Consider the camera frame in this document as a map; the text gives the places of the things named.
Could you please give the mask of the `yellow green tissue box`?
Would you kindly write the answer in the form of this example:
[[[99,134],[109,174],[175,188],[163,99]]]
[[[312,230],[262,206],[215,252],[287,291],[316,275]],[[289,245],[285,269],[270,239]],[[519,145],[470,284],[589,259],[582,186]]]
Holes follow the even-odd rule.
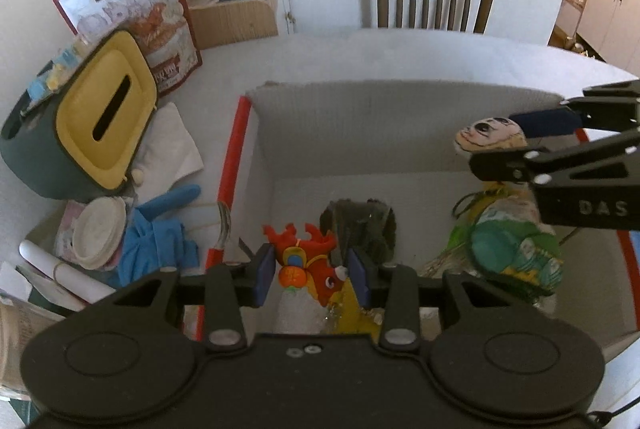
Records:
[[[117,195],[156,103],[137,41],[114,30],[53,96],[30,108],[23,93],[1,129],[2,160],[44,198],[87,203]]]

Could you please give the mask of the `green fabric doll pouch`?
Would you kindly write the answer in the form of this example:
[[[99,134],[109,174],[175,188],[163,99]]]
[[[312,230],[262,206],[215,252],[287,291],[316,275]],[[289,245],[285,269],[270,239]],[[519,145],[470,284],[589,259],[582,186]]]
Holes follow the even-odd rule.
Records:
[[[524,296],[552,296],[563,279],[561,247],[529,198],[511,195],[488,205],[470,232],[478,271]]]

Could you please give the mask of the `red white cardboard box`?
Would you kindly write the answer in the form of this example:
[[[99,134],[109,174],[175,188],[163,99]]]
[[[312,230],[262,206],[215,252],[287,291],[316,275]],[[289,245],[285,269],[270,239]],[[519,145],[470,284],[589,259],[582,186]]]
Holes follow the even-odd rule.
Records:
[[[482,186],[454,149],[456,133],[560,100],[478,82],[268,82],[244,92],[207,87],[180,110],[203,156],[204,196],[230,192],[227,259],[262,245],[265,225],[303,227],[333,201],[376,198],[395,212],[395,260],[423,267],[446,245],[454,203]]]

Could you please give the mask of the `silver foil snack pouch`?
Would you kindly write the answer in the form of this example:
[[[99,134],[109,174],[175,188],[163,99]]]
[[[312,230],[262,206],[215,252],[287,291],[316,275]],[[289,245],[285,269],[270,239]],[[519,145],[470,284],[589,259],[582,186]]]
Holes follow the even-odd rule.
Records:
[[[427,279],[440,279],[446,272],[477,275],[465,244],[445,249],[439,256],[423,264],[418,275]]]

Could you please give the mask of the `white napkin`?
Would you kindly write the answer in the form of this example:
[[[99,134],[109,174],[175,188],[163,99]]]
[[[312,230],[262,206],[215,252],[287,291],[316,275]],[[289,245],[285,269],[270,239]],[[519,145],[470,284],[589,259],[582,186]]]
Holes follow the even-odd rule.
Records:
[[[164,105],[146,129],[131,165],[137,203],[165,194],[176,182],[203,168],[200,151],[177,106]]]

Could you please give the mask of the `blue rubber glove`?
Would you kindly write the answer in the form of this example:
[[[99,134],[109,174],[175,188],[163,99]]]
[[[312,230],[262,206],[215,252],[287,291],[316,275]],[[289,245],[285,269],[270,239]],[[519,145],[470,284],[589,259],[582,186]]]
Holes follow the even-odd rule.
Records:
[[[179,219],[166,215],[191,204],[200,194],[201,186],[188,184],[134,208],[116,270],[107,284],[125,287],[162,267],[179,271],[199,267],[198,244],[186,237]]]

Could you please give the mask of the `cartoon face shell charm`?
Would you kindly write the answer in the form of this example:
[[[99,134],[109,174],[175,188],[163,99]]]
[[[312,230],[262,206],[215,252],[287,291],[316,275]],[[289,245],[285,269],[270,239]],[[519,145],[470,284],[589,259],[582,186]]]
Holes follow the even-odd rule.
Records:
[[[465,158],[479,152],[526,148],[527,145],[522,128],[506,117],[477,120],[454,137],[454,148]]]

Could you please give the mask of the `dark tea leaf bag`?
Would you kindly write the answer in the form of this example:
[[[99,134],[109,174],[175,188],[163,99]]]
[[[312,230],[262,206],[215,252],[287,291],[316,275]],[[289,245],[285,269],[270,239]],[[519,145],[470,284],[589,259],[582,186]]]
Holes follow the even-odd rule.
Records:
[[[374,264],[393,259],[396,245],[396,217],[386,203],[369,198],[366,202],[332,201],[320,215],[320,231],[336,236],[331,259],[348,267],[350,249],[361,249]]]

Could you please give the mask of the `red white snack bag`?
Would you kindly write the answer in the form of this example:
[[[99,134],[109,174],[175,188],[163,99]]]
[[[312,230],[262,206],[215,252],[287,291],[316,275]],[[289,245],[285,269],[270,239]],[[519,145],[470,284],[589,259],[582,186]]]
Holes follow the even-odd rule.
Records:
[[[74,34],[98,41],[123,28],[166,96],[202,65],[186,0],[52,0]]]

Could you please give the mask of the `rolled white paper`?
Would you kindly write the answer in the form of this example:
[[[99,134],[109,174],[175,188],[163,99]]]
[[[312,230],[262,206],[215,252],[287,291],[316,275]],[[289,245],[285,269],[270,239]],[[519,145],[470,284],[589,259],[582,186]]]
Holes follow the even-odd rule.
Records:
[[[115,293],[113,287],[76,270],[32,241],[24,239],[18,246],[18,251],[25,261],[83,301],[96,303]]]

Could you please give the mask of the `green tassel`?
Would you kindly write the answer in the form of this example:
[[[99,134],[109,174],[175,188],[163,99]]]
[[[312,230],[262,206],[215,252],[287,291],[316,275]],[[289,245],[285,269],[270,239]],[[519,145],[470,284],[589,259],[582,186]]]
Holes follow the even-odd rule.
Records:
[[[450,251],[450,253],[455,253],[456,251],[467,253],[470,247],[472,231],[472,224],[458,222],[449,234],[446,250]]]

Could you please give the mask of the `white paper cup lid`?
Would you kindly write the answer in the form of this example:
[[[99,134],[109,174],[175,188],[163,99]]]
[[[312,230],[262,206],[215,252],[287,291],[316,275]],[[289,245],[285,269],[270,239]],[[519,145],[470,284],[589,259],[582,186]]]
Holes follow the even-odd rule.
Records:
[[[77,263],[96,270],[112,259],[126,225],[126,204],[120,197],[100,197],[77,218],[72,246]]]

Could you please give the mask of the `white wooden side cabinet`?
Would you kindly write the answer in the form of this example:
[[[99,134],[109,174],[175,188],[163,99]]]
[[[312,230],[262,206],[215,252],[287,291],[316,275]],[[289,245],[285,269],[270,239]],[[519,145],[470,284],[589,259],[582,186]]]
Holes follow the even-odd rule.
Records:
[[[190,15],[200,50],[296,32],[291,0],[194,0]]]

